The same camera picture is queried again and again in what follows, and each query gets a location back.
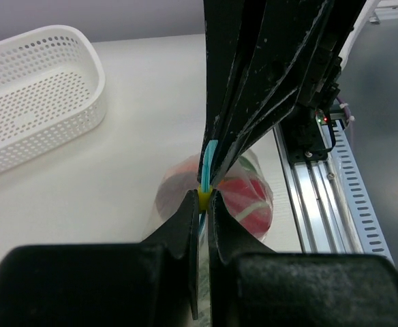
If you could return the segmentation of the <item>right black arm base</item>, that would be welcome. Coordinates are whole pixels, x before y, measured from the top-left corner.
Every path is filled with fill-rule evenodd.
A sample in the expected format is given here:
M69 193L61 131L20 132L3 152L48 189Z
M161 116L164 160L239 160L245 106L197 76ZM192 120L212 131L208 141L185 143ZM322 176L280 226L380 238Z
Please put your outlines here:
M326 126L331 137L327 146L321 126ZM284 146L290 164L326 161L336 145L330 110L296 106L281 123Z

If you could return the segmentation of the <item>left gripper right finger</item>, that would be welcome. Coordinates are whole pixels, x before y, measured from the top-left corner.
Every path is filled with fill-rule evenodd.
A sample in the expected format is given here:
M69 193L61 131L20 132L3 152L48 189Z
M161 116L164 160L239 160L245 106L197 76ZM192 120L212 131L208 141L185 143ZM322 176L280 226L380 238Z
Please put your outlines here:
M273 251L270 266L268 326L398 326L398 271L380 255Z

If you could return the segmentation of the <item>red fake apple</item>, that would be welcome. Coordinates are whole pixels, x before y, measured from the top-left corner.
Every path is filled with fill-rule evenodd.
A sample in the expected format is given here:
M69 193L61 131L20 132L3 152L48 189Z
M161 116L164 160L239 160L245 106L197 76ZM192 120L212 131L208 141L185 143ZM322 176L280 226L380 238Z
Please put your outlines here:
M266 236L273 220L273 192L260 177L225 178L218 187L228 212L258 240Z

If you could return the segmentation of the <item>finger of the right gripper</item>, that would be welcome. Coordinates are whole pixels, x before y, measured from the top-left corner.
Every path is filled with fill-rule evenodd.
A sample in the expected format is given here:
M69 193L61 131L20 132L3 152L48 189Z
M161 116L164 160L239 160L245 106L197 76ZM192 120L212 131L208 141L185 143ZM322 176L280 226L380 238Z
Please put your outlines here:
M218 147L213 156L210 179L222 178L229 144L226 117L243 70L248 67L264 17L265 1L205 1L206 29L206 125L202 148L212 140Z
M328 109L338 92L339 53L356 22L355 2L265 2L251 62L243 70L226 117L229 144L220 146L228 151L222 168L230 169L242 153L295 109L303 81L299 56L315 26L323 20L338 38L326 82L316 94L319 102L313 109Z

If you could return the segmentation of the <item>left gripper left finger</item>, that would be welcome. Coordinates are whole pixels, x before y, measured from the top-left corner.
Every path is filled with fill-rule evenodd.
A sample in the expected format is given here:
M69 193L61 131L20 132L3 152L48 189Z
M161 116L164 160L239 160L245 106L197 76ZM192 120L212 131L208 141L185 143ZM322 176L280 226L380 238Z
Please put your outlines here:
M190 326L198 317L199 203L139 243L25 245L0 262L0 326Z

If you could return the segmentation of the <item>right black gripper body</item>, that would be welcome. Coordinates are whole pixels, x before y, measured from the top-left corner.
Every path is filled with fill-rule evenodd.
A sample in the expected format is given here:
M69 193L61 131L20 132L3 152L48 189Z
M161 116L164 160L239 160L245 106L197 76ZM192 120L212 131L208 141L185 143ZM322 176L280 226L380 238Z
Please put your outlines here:
M297 99L298 112L308 112L318 104L316 94L322 90L333 62L338 37L335 32L329 31L327 25L323 20L315 26L298 58L303 77Z

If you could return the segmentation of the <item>clear zip top bag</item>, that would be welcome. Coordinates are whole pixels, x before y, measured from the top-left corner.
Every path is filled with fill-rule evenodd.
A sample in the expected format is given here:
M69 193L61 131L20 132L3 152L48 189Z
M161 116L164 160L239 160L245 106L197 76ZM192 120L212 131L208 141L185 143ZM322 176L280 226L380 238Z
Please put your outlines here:
M222 194L211 193L207 210L188 191L175 214L145 238L159 246L151 275L153 326L198 319L200 229L206 227L212 326L273 325L273 251L233 218Z

